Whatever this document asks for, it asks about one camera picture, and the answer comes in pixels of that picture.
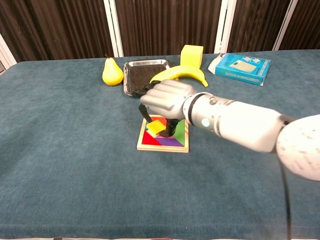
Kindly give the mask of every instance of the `tangram puzzle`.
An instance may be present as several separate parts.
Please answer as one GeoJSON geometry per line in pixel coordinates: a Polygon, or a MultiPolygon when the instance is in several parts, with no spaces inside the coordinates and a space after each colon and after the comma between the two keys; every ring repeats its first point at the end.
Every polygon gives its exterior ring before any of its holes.
{"type": "MultiPolygon", "coordinates": [[[[167,120],[160,115],[150,115],[152,121],[159,120],[165,126],[167,120]]],[[[176,128],[175,133],[171,137],[163,137],[160,135],[152,136],[148,133],[146,127],[147,121],[144,118],[140,130],[140,135],[136,148],[144,151],[160,151],[160,152],[189,152],[189,125],[186,120],[181,120],[176,128]]]]}

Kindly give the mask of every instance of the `yellow sponge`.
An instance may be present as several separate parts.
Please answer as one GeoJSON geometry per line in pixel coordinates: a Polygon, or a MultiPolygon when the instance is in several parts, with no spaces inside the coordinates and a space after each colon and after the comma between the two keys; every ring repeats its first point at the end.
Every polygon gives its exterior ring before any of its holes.
{"type": "Polygon", "coordinates": [[[194,66],[199,69],[202,63],[203,51],[203,46],[184,45],[181,51],[180,65],[194,66]]]}
{"type": "Polygon", "coordinates": [[[166,126],[159,120],[154,120],[146,125],[148,133],[152,137],[156,137],[161,131],[166,130],[166,126]]]}

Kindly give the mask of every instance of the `box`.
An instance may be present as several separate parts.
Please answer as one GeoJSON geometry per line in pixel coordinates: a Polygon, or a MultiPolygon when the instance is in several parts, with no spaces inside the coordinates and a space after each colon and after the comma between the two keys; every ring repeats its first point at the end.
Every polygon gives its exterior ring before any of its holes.
{"type": "Polygon", "coordinates": [[[200,69],[203,51],[203,46],[184,45],[181,51],[180,65],[194,66],[200,69]]]}
{"type": "Polygon", "coordinates": [[[215,58],[209,71],[215,75],[263,86],[271,60],[226,53],[215,58]]]}

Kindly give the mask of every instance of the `curtain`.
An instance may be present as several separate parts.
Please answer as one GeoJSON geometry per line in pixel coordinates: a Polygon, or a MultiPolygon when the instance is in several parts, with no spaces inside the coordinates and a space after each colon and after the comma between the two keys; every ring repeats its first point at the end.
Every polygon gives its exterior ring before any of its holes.
{"type": "Polygon", "coordinates": [[[227,51],[271,51],[290,0],[237,0],[227,51]]]}
{"type": "Polygon", "coordinates": [[[0,61],[0,73],[2,73],[5,69],[5,67],[3,66],[2,62],[0,61]]]}
{"type": "Polygon", "coordinates": [[[320,1],[298,1],[279,49],[320,49],[319,26],[320,1]]]}
{"type": "Polygon", "coordinates": [[[17,62],[113,56],[103,0],[0,0],[0,33],[17,62]]]}
{"type": "Polygon", "coordinates": [[[180,54],[185,44],[213,53],[221,0],[115,0],[125,56],[180,54]]]}

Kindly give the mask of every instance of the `red puzzle piece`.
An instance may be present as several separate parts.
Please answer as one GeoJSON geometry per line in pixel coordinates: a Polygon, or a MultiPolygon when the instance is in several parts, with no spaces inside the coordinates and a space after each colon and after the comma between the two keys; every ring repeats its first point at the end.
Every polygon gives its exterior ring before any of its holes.
{"type": "Polygon", "coordinates": [[[167,125],[167,119],[164,117],[152,116],[151,119],[152,121],[159,120],[163,125],[167,125]]]}
{"type": "Polygon", "coordinates": [[[146,131],[143,133],[142,144],[161,146],[161,144],[146,131]]]}

